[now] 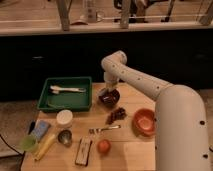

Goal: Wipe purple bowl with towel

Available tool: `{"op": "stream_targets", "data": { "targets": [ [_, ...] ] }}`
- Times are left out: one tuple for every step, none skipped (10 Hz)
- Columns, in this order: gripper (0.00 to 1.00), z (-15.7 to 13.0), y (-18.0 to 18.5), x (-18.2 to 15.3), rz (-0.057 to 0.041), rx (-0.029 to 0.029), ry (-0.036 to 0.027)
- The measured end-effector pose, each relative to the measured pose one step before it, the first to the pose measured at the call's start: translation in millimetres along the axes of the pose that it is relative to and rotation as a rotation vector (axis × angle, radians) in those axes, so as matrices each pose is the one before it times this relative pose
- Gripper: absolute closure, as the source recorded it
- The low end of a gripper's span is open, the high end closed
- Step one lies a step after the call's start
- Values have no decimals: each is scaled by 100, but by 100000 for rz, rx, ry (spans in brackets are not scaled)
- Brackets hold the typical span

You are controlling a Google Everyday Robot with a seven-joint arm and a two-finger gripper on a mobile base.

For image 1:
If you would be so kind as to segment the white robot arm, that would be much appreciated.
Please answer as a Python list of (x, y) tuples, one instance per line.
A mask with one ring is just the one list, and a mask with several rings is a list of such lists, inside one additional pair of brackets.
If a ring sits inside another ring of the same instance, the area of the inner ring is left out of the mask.
[(156, 171), (211, 171), (206, 110), (192, 88), (132, 69), (116, 51), (101, 61), (104, 81), (113, 90), (119, 80), (155, 102)]

